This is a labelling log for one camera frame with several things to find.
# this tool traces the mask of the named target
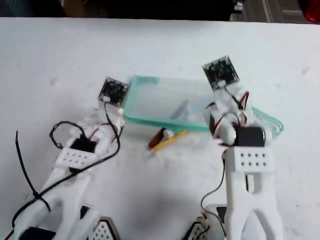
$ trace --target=hole pattern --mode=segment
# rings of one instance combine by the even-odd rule
[[[245,156],[245,154],[242,152],[242,153],[240,153],[240,156],[243,158],[243,157]],[[254,156],[255,156],[256,158],[258,158],[258,157],[259,157],[259,154],[258,154],[258,153],[255,153]],[[256,165],[257,167],[259,167],[260,164],[261,164],[261,162],[258,162],[258,161],[256,161],[255,163],[252,163],[251,161],[249,161],[249,162],[247,163],[247,165],[249,165],[249,166],[254,166],[254,165]],[[242,165],[242,166],[245,166],[246,163],[245,163],[244,161],[242,161],[242,162],[241,162],[241,165]],[[262,165],[265,167],[265,166],[267,165],[267,163],[264,161],[264,162],[262,163]]]

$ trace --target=white plastic part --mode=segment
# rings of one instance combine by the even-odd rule
[[[172,129],[167,128],[163,131],[163,136],[165,139],[172,138],[174,135],[175,135],[175,133]]]
[[[108,224],[105,221],[100,221],[95,228],[93,234],[89,236],[89,240],[115,240],[111,234]]]
[[[195,224],[195,225],[193,226],[193,228],[192,228],[192,230],[191,230],[191,232],[190,232],[190,235],[189,235],[189,237],[188,237],[187,240],[196,240],[197,237],[198,237],[202,232],[204,232],[204,231],[206,230],[205,227],[203,226],[203,224],[200,224],[200,223]],[[197,240],[210,240],[210,239],[211,239],[211,238],[208,238],[208,232],[205,232],[205,233],[201,234],[201,236],[200,236]]]
[[[93,229],[97,226],[100,217],[99,212],[90,206],[90,209],[74,228],[70,240],[86,240],[88,236],[92,235]]]
[[[83,169],[97,160],[97,155],[94,153],[64,147],[55,160],[55,165]]]
[[[206,207],[206,209],[216,215],[218,215],[217,207],[226,207],[222,205],[216,205],[216,204],[210,204]],[[220,225],[219,220],[216,218],[216,216],[204,213],[207,217],[206,224],[210,226],[210,229],[207,233],[208,240],[224,240],[225,234],[224,231]]]
[[[251,212],[259,219],[267,240],[283,240],[283,224],[277,210],[275,165],[271,150],[267,147],[235,146],[229,148],[223,158],[227,195],[224,221],[228,240],[240,239]],[[247,191],[246,174],[254,176],[253,193]]]
[[[69,168],[82,169],[98,159],[109,155],[109,149],[111,148],[111,142],[115,134],[110,125],[103,125],[107,122],[107,118],[104,105],[102,106],[103,108],[93,111],[89,116],[85,117],[84,121],[79,122],[84,129],[86,137],[91,137],[92,141],[97,142],[95,152],[91,153],[70,148],[75,139],[79,138],[81,134],[79,129],[72,127],[69,132],[70,138],[57,157],[52,172],[41,191],[69,176]],[[107,106],[107,111],[119,134],[121,125],[124,125],[122,116],[119,114],[117,108],[112,105]],[[71,179],[55,186],[42,196],[52,210],[54,210],[55,206],[62,205],[62,220],[59,227],[56,226],[57,231],[54,239],[75,240],[82,239],[82,236],[85,236],[83,239],[86,239],[88,233],[92,233],[92,228],[90,232],[86,227],[93,227],[98,223],[98,214],[91,211],[91,209],[84,218],[80,220],[80,210],[81,207],[85,205],[85,193],[93,178],[94,172],[93,167],[79,173]],[[41,200],[37,200],[31,204],[15,221],[13,239],[19,239],[23,232],[29,227],[38,226],[48,213],[46,205]]]

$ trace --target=floor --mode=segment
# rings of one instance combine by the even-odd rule
[[[295,23],[308,24],[302,9],[307,0],[244,0],[244,10],[230,17],[233,22],[263,22],[263,23]],[[106,8],[99,0],[85,0],[83,17],[107,18]]]
[[[244,10],[234,13],[230,20],[234,22],[264,23],[309,23],[302,12],[303,0],[246,0]]]

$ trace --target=black wire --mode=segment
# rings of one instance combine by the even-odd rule
[[[21,155],[21,151],[20,151],[20,147],[19,147],[18,131],[15,132],[15,147],[16,147],[16,152],[18,153],[18,158],[19,158],[19,162],[20,162],[20,165],[21,165],[21,168],[22,168],[22,172],[24,174],[24,177],[25,177],[27,183],[29,184],[29,186],[30,186],[30,188],[32,190],[33,196],[36,199],[40,199],[45,204],[45,206],[48,208],[48,211],[51,212],[51,208],[50,208],[48,202],[46,200],[44,200],[44,198],[42,196],[39,195],[39,193],[36,191],[36,189],[32,185],[32,183],[30,181],[30,178],[29,178],[29,176],[27,174],[27,170],[25,168],[24,161],[22,160],[22,155]]]
[[[233,96],[228,90],[226,87],[224,87],[225,91],[232,97],[232,99],[235,101],[235,103],[237,104],[238,108],[243,110],[244,108],[242,107],[241,105],[241,102],[239,102],[235,96]]]
[[[112,130],[113,130],[113,132],[114,132],[114,135],[116,136],[116,140],[117,140],[117,149],[116,149],[116,151],[115,151],[113,154],[111,154],[111,155],[109,155],[109,156],[106,156],[106,157],[104,157],[104,158],[102,158],[102,159],[100,159],[100,160],[97,160],[97,161],[95,161],[94,163],[92,163],[92,164],[90,164],[90,165],[88,165],[88,166],[86,166],[86,167],[84,167],[84,168],[82,168],[82,169],[79,169],[77,172],[71,173],[70,175],[62,178],[61,180],[53,183],[52,185],[50,185],[49,187],[47,187],[45,190],[43,190],[42,192],[39,193],[39,196],[40,196],[40,197],[42,197],[42,196],[43,196],[44,194],[46,194],[48,191],[50,191],[51,189],[53,189],[53,188],[56,187],[57,185],[63,183],[64,181],[67,181],[67,180],[73,178],[74,176],[76,176],[76,175],[84,172],[85,170],[90,169],[90,168],[92,168],[92,167],[94,167],[94,166],[96,166],[96,165],[98,165],[98,164],[101,164],[101,163],[103,163],[103,162],[105,162],[105,161],[113,158],[115,155],[117,155],[117,153],[119,152],[119,150],[120,150],[120,148],[121,148],[120,139],[119,139],[117,130],[116,130],[114,124],[111,122],[110,117],[109,117],[109,115],[108,115],[108,113],[107,113],[106,104],[107,104],[107,103],[105,102],[105,103],[104,103],[105,116],[106,116],[106,119],[108,120],[108,123],[111,123],[110,126],[111,126],[111,128],[112,128]],[[29,207],[31,204],[35,203],[37,200],[38,200],[37,198],[34,198],[34,199],[28,201],[26,204],[24,204],[24,205],[14,214],[14,216],[13,216],[13,218],[12,218],[12,227],[13,227],[13,228],[15,227],[15,221],[16,221],[17,217],[18,217],[27,207]]]
[[[183,238],[181,240],[188,240],[189,236],[190,236],[190,233],[192,231],[192,229],[194,228],[194,226],[196,224],[200,224],[202,226],[202,223],[199,222],[199,221],[194,221],[191,225],[191,227],[188,229],[188,231],[186,232],[186,234],[183,236]]]
[[[79,126],[78,124],[74,123],[74,122],[71,122],[71,121],[61,121],[61,122],[58,122],[57,124],[55,124],[52,128],[52,130],[50,131],[49,133],[49,137],[50,139],[52,140],[53,144],[58,148],[58,149],[63,149],[64,147],[62,146],[61,142],[57,142],[54,138],[54,132],[55,130],[61,125],[61,124],[70,124],[72,126],[75,126],[76,128],[78,128],[80,131],[81,131],[81,135],[80,137],[84,137],[84,138],[87,138],[86,137],[86,133],[85,133],[85,130]]]
[[[221,187],[222,183],[224,182],[225,170],[226,170],[226,163],[225,163],[224,159],[222,159],[222,163],[223,163],[223,172],[222,172],[222,178],[221,178],[221,181],[220,181],[219,185],[214,190],[208,192],[206,195],[203,196],[203,198],[201,199],[200,205],[201,205],[201,208],[202,208],[202,210],[204,212],[206,212],[208,214],[211,214],[211,215],[215,216],[218,219],[218,221],[220,223],[220,226],[221,226],[221,228],[223,230],[224,236],[226,237],[227,234],[226,234],[225,228],[224,228],[224,226],[222,224],[222,221],[221,221],[220,217],[217,214],[215,214],[214,212],[209,211],[209,210],[204,208],[204,200],[205,200],[205,198],[208,197],[209,195],[215,193]]]
[[[200,239],[201,235],[205,234],[206,232],[208,232],[210,229],[210,225],[202,232],[200,232],[200,234],[198,236],[196,236],[195,240]]]

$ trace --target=red wire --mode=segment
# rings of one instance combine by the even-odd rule
[[[14,230],[12,229],[11,232],[4,238],[4,240],[9,240],[9,238],[14,234]]]
[[[247,124],[247,117],[246,117],[246,115],[243,113],[243,112],[241,112],[242,113],[242,116],[244,117],[244,124]]]
[[[244,110],[246,110],[248,98],[249,98],[249,92],[246,91],[246,92],[243,94],[243,96],[242,96],[242,98],[241,98],[241,100],[240,100],[240,103],[242,104],[243,100],[245,99],[245,101],[244,101],[244,106],[243,106],[243,107],[244,107]]]

